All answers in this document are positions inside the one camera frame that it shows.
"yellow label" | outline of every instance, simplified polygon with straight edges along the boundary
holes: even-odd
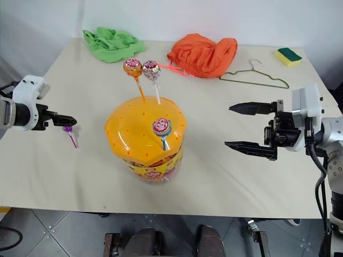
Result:
[[[175,156],[169,160],[166,160],[166,162],[162,165],[155,167],[137,167],[128,162],[126,164],[134,171],[134,173],[142,178],[149,180],[161,180],[166,178],[168,180],[169,177],[177,172],[182,156],[183,146]]]

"sponge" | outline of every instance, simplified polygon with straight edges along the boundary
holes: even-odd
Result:
[[[297,55],[289,48],[278,49],[278,51],[275,52],[275,56],[287,67],[292,67],[299,64],[300,60],[302,59],[299,55]]]

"orange plastic lid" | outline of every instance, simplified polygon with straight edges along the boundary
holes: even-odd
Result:
[[[167,150],[152,129],[159,118],[171,121]],[[119,105],[108,118],[105,132],[115,155],[148,167],[179,151],[186,126],[185,116],[173,101],[161,97],[158,104],[155,96],[146,96],[145,101],[138,97]]]

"green cloth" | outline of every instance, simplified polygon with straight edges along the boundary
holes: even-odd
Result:
[[[104,62],[114,63],[125,60],[137,52],[144,52],[143,41],[138,40],[126,31],[115,31],[98,27],[96,34],[83,31],[88,49],[94,56]]]

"orange lollipop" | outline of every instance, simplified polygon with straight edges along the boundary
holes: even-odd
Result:
[[[140,91],[140,94],[143,100],[145,100],[145,96],[139,82],[139,76],[141,76],[141,72],[143,69],[139,60],[134,59],[134,58],[126,59],[123,64],[123,69],[127,73],[127,75],[135,79],[138,89]]]

